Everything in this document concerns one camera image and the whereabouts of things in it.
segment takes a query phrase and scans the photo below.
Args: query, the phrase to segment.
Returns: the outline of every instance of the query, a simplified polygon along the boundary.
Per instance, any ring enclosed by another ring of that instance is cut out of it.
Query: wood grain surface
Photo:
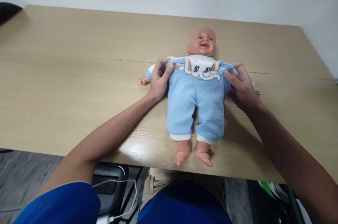
[[[66,155],[144,96],[138,77],[159,57],[185,56],[202,26],[217,34],[216,59],[242,62],[262,101],[338,181],[338,88],[296,26],[29,5],[0,26],[0,147]],[[105,160],[283,182],[230,98],[212,168],[194,155],[176,167],[166,116],[164,98]]]

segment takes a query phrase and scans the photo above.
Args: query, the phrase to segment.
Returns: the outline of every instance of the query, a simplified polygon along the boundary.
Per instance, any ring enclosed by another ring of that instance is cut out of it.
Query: cartoon elephant
[[[217,72],[226,69],[220,67],[221,62],[222,61],[217,62],[191,61],[186,58],[184,62],[184,72],[194,77],[198,77],[199,79],[202,80],[207,81],[217,78],[217,80],[219,81],[221,78]]]

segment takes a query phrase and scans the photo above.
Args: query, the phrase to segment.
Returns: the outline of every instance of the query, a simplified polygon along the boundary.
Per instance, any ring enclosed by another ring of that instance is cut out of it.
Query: doll head
[[[198,54],[214,57],[216,53],[216,34],[210,28],[201,28],[190,37],[187,46],[189,55]]]

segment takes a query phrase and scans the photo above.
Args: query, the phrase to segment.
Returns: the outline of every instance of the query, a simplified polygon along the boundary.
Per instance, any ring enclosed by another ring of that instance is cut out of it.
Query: human arm
[[[275,167],[296,192],[313,223],[338,223],[338,186],[327,171],[281,125],[259,100],[243,65],[224,77],[230,96],[257,130]]]
[[[173,64],[166,69],[169,59],[157,61],[152,72],[149,92],[118,115],[114,116],[85,137],[62,160],[38,195],[62,184],[86,181],[91,184],[95,166],[103,156],[112,152],[130,132],[137,121],[164,95]]]

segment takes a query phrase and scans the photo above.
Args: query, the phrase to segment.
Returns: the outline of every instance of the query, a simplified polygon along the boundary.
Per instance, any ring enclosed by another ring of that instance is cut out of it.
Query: blue fleece pants
[[[224,96],[230,87],[218,72],[220,80],[193,77],[174,70],[169,78],[167,130],[175,141],[189,140],[193,113],[198,108],[197,140],[216,144],[224,134]]]

